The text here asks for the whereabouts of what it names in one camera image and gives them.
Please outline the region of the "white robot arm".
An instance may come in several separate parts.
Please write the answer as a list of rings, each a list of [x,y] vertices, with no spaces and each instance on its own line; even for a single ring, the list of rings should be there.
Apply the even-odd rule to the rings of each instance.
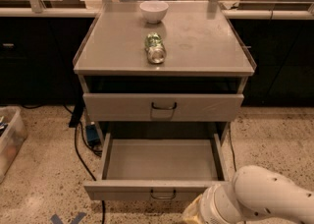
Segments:
[[[186,224],[236,224],[277,217],[314,224],[314,193],[259,166],[243,166],[230,182],[198,196],[183,212]]]

